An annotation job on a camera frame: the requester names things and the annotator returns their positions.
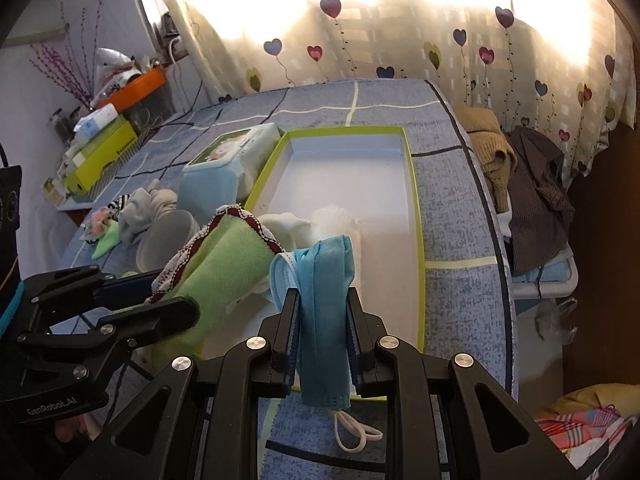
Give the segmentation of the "light green small sock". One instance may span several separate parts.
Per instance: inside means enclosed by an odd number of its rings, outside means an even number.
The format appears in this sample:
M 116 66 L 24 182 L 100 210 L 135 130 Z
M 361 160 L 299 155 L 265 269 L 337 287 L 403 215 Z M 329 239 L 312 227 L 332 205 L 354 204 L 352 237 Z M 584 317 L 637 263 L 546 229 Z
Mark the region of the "light green small sock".
M 96 248 L 92 254 L 93 260 L 98 260 L 110 252 L 120 243 L 119 226 L 116 220 L 111 219 L 108 222 L 105 233 L 96 243 Z

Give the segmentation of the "blue face mask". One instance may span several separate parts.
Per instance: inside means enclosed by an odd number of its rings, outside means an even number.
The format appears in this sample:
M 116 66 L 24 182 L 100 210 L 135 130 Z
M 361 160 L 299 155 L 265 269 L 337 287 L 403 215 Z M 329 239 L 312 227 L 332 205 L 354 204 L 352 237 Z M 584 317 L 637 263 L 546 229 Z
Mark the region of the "blue face mask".
M 281 252 L 270 263 L 273 302 L 284 306 L 289 290 L 299 296 L 296 370 L 302 402 L 323 408 L 333 418 L 334 438 L 345 453 L 362 452 L 382 440 L 381 430 L 347 413 L 350 369 L 346 315 L 349 286 L 355 278 L 352 241 L 346 235 L 318 240 L 309 248 Z

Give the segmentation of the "green towel with red trim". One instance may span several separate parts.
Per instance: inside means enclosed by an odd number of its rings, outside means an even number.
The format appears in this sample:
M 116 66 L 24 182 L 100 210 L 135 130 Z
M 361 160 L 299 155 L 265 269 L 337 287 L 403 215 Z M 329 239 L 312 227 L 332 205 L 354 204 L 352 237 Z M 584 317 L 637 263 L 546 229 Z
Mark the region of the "green towel with red trim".
M 238 205 L 218 208 L 169 260 L 152 281 L 149 306 L 160 300 L 186 298 L 200 317 L 191 328 L 140 350 L 142 364 L 157 373 L 175 357 L 206 357 L 207 347 L 224 329 L 230 314 L 268 281 L 272 259 L 284 247 L 254 214 Z

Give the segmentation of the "grey sock bundle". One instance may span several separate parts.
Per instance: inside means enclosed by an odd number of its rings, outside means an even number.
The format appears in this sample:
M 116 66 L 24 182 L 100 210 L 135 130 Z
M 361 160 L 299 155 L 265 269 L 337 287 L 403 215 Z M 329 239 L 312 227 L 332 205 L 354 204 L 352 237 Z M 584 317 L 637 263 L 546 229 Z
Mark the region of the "grey sock bundle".
M 139 243 L 156 220 L 176 209 L 177 200 L 177 193 L 163 188 L 157 179 L 134 190 L 117 217 L 119 240 L 125 245 Z

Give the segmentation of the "black white striped sock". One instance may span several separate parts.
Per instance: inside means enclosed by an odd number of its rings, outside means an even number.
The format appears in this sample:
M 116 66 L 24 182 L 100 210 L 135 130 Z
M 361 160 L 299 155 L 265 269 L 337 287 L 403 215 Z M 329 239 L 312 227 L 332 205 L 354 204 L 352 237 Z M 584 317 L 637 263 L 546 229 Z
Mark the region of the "black white striped sock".
M 120 215 L 122 210 L 126 207 L 129 200 L 130 200 L 130 195 L 124 194 L 124 195 L 118 196 L 117 198 L 114 198 L 114 200 L 109 202 L 106 205 L 106 208 L 110 212 L 110 216 L 116 219 Z

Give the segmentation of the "yellow green cardboard box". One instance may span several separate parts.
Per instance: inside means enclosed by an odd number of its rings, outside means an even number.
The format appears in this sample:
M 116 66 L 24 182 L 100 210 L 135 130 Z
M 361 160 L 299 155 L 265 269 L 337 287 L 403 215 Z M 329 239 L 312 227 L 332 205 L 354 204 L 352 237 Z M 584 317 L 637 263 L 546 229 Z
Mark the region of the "yellow green cardboard box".
M 119 159 L 137 140 L 137 133 L 126 119 L 125 125 L 118 128 L 92 154 L 88 157 L 78 154 L 72 164 L 66 167 L 63 181 L 67 191 L 77 195 L 88 193 L 102 177 L 105 168 Z

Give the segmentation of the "blue plaid bed sheet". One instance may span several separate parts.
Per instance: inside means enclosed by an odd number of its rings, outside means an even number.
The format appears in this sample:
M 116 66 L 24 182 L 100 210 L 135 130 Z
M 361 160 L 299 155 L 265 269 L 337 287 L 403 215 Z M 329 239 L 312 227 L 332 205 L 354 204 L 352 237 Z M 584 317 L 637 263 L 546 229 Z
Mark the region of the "blue plaid bed sheet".
M 361 79 L 274 90 L 194 112 L 160 130 L 98 202 L 182 170 L 218 136 L 272 122 L 288 132 L 254 214 L 302 219 L 327 206 L 359 223 L 356 286 L 387 330 L 432 356 L 475 356 L 518 392 L 509 263 L 494 206 L 444 92 L 419 79 Z

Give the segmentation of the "pale green flat box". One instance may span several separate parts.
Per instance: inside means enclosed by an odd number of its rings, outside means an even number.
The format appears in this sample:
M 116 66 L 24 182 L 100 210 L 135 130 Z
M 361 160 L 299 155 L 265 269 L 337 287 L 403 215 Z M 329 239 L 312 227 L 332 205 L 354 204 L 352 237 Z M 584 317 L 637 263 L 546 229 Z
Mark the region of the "pale green flat box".
M 126 118 L 122 115 L 118 115 L 112 122 L 110 122 L 105 128 L 98 132 L 87 143 L 81 144 L 77 139 L 73 140 L 70 144 L 70 148 L 63 155 L 63 162 L 66 166 L 72 164 L 72 160 L 81 154 L 84 157 L 88 157 L 92 154 L 103 142 L 105 142 L 118 128 L 125 125 Z

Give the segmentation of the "striped storage tray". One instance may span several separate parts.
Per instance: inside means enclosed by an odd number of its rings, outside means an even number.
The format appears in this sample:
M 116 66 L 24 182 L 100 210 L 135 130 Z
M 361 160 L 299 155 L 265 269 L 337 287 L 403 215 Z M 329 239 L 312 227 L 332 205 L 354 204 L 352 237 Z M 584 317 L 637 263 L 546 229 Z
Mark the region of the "striped storage tray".
M 72 194 L 67 191 L 67 188 L 64 184 L 63 178 L 65 174 L 66 165 L 63 166 L 62 177 L 58 180 L 55 180 L 55 187 L 58 191 L 58 194 L 62 196 L 60 200 L 54 201 L 54 206 L 59 211 L 71 211 L 78 209 L 88 209 L 89 205 L 92 204 L 104 191 L 104 188 L 114 179 L 116 174 L 119 172 L 119 169 L 122 168 L 128 162 L 128 160 L 137 153 L 137 151 L 142 148 L 142 146 L 148 142 L 152 136 L 154 136 L 154 132 L 157 130 L 156 127 L 149 128 L 142 133 L 141 136 L 138 136 L 138 140 L 134 142 L 134 145 L 128 150 L 122 153 L 122 156 L 119 159 L 115 160 L 111 163 L 110 166 L 107 166 L 103 171 L 102 177 L 96 181 L 96 184 L 93 185 L 91 190 L 86 194 Z

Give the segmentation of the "blue tissue pack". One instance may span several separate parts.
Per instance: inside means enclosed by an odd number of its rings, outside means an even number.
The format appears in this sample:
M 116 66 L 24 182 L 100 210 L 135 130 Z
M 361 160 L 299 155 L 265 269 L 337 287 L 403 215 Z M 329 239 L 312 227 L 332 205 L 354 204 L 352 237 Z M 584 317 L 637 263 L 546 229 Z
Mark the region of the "blue tissue pack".
M 117 117 L 118 111 L 114 105 L 107 103 L 78 120 L 74 127 L 74 139 L 81 145 L 87 144 Z

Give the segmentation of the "green rimmed white box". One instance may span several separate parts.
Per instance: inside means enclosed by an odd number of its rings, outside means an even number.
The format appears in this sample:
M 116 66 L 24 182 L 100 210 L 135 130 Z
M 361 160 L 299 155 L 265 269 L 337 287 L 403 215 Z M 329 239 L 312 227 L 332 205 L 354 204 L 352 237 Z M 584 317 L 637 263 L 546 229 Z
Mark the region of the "green rimmed white box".
M 425 346 L 424 243 L 416 175 L 400 127 L 336 127 L 285 133 L 245 207 L 292 214 L 307 246 L 347 235 L 363 309 L 393 336 Z

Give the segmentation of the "blue wet wipes pack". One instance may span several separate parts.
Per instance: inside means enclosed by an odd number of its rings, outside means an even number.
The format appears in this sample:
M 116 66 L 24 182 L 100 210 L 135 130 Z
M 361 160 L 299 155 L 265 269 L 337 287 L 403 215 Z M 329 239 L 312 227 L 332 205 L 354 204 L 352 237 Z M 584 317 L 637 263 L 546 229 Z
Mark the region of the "blue wet wipes pack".
M 228 132 L 182 168 L 177 208 L 200 226 L 220 206 L 243 203 L 282 136 L 273 122 Z

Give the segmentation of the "orange plastic tray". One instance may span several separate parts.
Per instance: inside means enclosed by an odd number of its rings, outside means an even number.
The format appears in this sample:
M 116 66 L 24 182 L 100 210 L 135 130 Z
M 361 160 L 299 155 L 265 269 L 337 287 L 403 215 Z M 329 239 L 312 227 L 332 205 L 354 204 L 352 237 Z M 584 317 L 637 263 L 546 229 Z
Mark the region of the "orange plastic tray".
M 94 108 L 102 108 L 107 104 L 112 104 L 117 113 L 122 113 L 165 84 L 167 84 L 165 72 L 160 66 L 156 66 L 145 74 L 131 79 L 107 98 L 99 100 Z

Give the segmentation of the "purple decorative branches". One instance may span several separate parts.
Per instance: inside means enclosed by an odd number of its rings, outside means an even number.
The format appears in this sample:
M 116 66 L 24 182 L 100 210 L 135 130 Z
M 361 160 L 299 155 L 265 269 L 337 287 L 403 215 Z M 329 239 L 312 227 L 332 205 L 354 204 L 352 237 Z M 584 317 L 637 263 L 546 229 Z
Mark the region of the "purple decorative branches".
M 96 16 L 93 21 L 90 48 L 86 46 L 85 38 L 88 25 L 87 8 L 85 6 L 81 8 L 78 37 L 74 39 L 72 24 L 66 18 L 63 1 L 58 6 L 62 22 L 62 47 L 53 47 L 53 39 L 30 40 L 28 43 L 32 50 L 30 65 L 52 84 L 72 96 L 86 110 L 92 110 L 91 101 L 94 98 L 96 85 L 94 68 L 103 5 L 104 0 L 96 0 Z

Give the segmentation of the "dark brown garment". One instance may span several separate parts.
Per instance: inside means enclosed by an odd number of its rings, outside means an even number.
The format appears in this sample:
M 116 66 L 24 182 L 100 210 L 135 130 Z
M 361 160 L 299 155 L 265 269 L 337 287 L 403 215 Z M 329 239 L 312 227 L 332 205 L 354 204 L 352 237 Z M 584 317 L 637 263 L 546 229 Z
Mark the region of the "dark brown garment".
M 508 141 L 518 159 L 508 192 L 512 273 L 520 276 L 541 268 L 565 248 L 575 208 L 563 186 L 561 150 L 525 127 L 515 128 Z

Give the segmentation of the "tan knitted sweater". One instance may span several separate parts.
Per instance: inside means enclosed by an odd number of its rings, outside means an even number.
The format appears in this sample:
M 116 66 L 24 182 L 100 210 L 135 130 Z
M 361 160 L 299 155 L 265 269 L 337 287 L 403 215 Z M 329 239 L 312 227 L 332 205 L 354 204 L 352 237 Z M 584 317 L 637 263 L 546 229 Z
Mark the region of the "tan knitted sweater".
M 507 212 L 509 181 L 518 166 L 518 158 L 501 131 L 496 114 L 489 108 L 466 105 L 456 106 L 454 114 L 470 136 L 496 211 Z

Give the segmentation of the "plaid cloth pile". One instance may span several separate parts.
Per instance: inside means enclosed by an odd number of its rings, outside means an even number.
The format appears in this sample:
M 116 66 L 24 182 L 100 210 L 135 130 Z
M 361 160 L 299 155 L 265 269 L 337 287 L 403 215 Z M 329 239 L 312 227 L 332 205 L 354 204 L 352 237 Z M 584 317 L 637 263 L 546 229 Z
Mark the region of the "plaid cloth pile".
M 600 384 L 561 396 L 534 421 L 582 478 L 602 464 L 639 422 L 639 386 Z

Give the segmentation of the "heart patterned curtain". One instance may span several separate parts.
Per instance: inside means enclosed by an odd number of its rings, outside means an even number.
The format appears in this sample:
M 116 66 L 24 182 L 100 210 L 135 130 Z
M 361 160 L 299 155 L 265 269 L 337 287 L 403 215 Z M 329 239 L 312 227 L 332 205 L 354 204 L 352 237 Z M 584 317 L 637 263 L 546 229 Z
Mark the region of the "heart patterned curtain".
M 588 174 L 638 117 L 630 33 L 606 0 L 160 0 L 213 96 L 346 78 L 426 79 Z

